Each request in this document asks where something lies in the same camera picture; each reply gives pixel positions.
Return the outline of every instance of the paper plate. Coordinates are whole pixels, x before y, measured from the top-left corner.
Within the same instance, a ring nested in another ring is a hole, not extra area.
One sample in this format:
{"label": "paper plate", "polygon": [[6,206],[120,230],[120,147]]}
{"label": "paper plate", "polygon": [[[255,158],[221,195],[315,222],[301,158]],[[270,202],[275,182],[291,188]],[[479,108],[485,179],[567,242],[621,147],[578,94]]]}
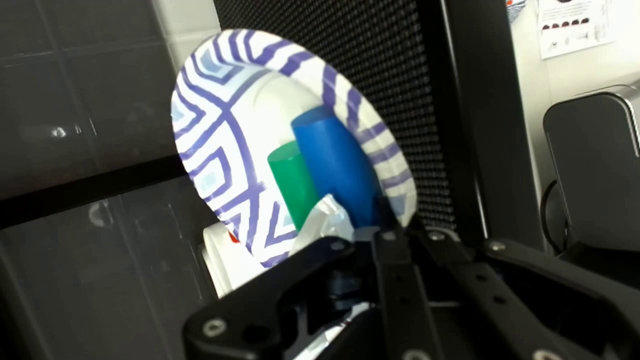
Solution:
{"label": "paper plate", "polygon": [[417,212],[417,183],[373,103],[330,63],[258,30],[225,30],[182,65],[173,126],[200,198],[264,266],[286,258],[296,230],[266,155],[295,139],[291,122],[325,103],[359,138],[396,218]]}

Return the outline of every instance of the green object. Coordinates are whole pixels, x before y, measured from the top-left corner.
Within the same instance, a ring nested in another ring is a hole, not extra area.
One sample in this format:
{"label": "green object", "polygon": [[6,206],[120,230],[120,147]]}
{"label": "green object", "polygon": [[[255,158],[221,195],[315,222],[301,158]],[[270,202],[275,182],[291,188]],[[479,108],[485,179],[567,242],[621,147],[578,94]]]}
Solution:
{"label": "green object", "polygon": [[296,230],[301,230],[320,195],[306,170],[298,144],[288,142],[276,147],[268,155],[268,165],[278,182],[288,213],[293,215]]}

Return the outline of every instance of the blue and white plate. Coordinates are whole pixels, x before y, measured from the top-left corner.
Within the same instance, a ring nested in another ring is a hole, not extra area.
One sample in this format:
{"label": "blue and white plate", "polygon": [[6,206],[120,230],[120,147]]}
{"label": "blue and white plate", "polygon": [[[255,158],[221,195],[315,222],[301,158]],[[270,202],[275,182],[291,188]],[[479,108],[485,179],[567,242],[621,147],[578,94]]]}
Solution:
{"label": "blue and white plate", "polygon": [[258,30],[225,30],[182,65],[173,126],[200,198],[264,266],[296,242],[266,155],[295,139],[291,122],[319,103],[334,109],[373,159],[403,223],[417,212],[417,183],[373,103],[306,48]]}

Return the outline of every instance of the perforated black panel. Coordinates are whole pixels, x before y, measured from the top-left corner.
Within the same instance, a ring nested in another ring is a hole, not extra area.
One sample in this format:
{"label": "perforated black panel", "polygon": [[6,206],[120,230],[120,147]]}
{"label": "perforated black panel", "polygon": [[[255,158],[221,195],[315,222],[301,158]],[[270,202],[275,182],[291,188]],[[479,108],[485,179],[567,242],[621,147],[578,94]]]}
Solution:
{"label": "perforated black panel", "polygon": [[393,128],[427,223],[456,227],[415,0],[216,0],[223,28],[291,37],[339,67]]}

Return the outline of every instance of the blue cup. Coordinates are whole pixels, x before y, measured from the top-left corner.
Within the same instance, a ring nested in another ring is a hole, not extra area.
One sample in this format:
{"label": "blue cup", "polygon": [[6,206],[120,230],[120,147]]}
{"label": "blue cup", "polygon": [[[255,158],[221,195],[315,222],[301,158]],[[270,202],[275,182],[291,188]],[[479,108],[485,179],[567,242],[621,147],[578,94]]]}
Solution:
{"label": "blue cup", "polygon": [[355,227],[381,226],[379,175],[344,124],[320,106],[301,114],[293,130],[319,195],[333,193]]}

